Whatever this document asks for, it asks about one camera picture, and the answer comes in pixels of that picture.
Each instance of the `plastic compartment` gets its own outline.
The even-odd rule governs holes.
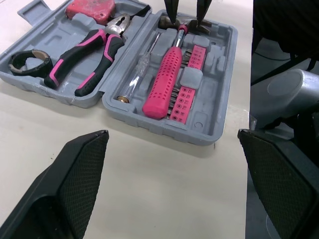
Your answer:
[[[132,19],[129,28],[123,34],[125,45],[118,50],[115,61],[105,72],[104,77],[95,90],[87,96],[75,97],[75,89],[99,64],[104,50],[103,47],[91,53],[74,68],[70,69],[63,84],[61,84],[57,90],[46,87],[43,83],[43,78],[40,77],[14,76],[7,65],[13,53],[31,49],[47,52],[53,64],[55,64],[62,53],[82,41],[90,30],[104,28],[104,26],[98,25],[93,18],[83,14],[76,14],[72,20],[67,19],[65,16],[65,8],[70,2],[71,1],[65,2],[56,11],[52,12],[48,10],[49,8],[43,1],[36,0],[19,11],[19,14],[23,18],[30,24],[35,24],[35,26],[0,56],[0,78],[20,89],[34,91],[43,96],[56,98],[64,104],[88,108],[95,105],[101,98],[101,86],[106,79],[108,79],[113,68],[117,65],[119,58],[125,54],[125,52],[129,51],[135,35],[151,11],[145,17],[135,16]],[[123,13],[133,15],[146,6],[144,3],[129,0],[116,0],[115,3],[115,16]],[[39,11],[40,13],[45,13],[41,24],[39,21],[35,21],[36,18],[34,17],[39,16]],[[38,64],[38,59],[27,59],[26,62],[28,69]]]
[[[132,55],[123,57],[109,81],[102,87],[105,94],[102,97],[104,106],[112,117],[125,123],[143,127],[156,134],[173,137],[182,142],[190,142],[197,145],[210,145],[217,141],[223,133],[230,81],[235,58],[237,43],[237,30],[231,26],[212,22],[210,36],[187,34],[182,52],[193,49],[194,45],[206,48],[206,59],[203,73],[198,74],[196,69],[181,69],[176,86],[180,87],[181,77],[184,71],[194,71],[195,81],[199,81],[199,88],[192,103],[186,124],[168,119],[151,119],[144,116],[142,106],[152,88],[155,76],[160,66],[160,61],[168,48],[172,45],[177,31],[174,29],[162,30],[158,28],[158,21],[164,11],[151,14],[142,32],[136,35],[130,54],[141,57],[157,32],[162,32],[151,55],[151,64],[145,78],[135,91],[130,104],[116,100],[120,88],[130,75],[139,59]]]
[[[186,124],[168,119],[151,119],[142,112],[142,106],[152,88],[160,62],[177,34],[175,29],[158,28],[158,21],[164,10],[157,14],[149,12],[145,17],[133,18],[124,33],[125,46],[119,49],[112,66],[105,72],[96,89],[87,96],[75,97],[74,91],[96,68],[103,49],[92,53],[71,69],[57,90],[47,88],[42,78],[13,76],[7,66],[13,53],[39,49],[47,52],[55,63],[65,50],[80,42],[88,31],[103,28],[92,18],[82,14],[77,14],[72,20],[67,19],[64,11],[70,2],[65,2],[52,12],[42,0],[35,0],[19,13],[34,27],[0,56],[0,78],[23,90],[34,91],[43,96],[56,98],[64,104],[83,108],[96,104],[103,95],[103,104],[114,118],[182,142],[210,145],[222,136],[236,51],[237,31],[231,26],[218,22],[212,21],[209,36],[187,34],[183,42],[183,53],[197,44],[205,47],[207,54],[202,73],[196,69],[185,68],[180,69],[178,74],[176,87],[181,87],[182,82],[197,88]],[[135,14],[146,6],[135,0],[116,0],[115,2],[117,15],[124,12]],[[116,97],[120,88],[133,74],[139,57],[145,53],[157,32],[161,32],[162,35],[152,51],[150,67],[138,85],[131,103],[125,104],[117,101]],[[27,61],[27,68],[35,64],[37,62],[30,59]]]

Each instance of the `voltage tester screwdriver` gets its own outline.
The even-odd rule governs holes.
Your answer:
[[[155,47],[159,37],[160,37],[160,33],[157,34],[154,42],[149,47],[147,52],[139,59],[138,64],[136,65],[134,69],[133,77],[131,78],[130,81],[128,81],[124,85],[124,87],[121,89],[119,96],[117,96],[116,99],[118,101],[121,101],[123,103],[129,103],[131,101],[132,96],[134,94],[134,90],[136,89],[136,86],[141,81],[141,79],[145,76],[145,73],[149,67],[151,52],[153,48]]]

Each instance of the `hammer head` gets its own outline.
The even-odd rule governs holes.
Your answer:
[[[180,25],[186,25],[189,31],[198,31],[206,35],[210,34],[210,30],[206,27],[211,27],[212,24],[209,21],[203,20],[201,25],[197,25],[197,19],[191,16],[185,16],[178,14],[176,17],[176,22],[173,24],[167,15],[162,15],[159,20],[159,28],[175,28],[178,29]]]

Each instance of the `white table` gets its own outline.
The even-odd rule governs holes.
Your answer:
[[[31,26],[16,12],[30,0],[0,1],[0,52]],[[47,0],[51,9],[63,0]],[[153,12],[163,0],[144,0]],[[179,11],[196,15],[195,0]],[[237,139],[248,127],[253,0],[213,0],[207,19],[237,28],[224,134],[215,146],[180,143],[90,109],[0,81],[0,225],[63,145],[108,129],[110,140],[87,239],[243,239],[247,164]]]

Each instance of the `black ring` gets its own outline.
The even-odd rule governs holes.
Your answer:
[[[20,70],[25,65],[27,58],[38,58],[43,61],[42,64],[28,70]],[[15,76],[33,76],[45,78],[53,68],[50,56],[40,50],[20,51],[11,56],[9,60],[9,69]]]

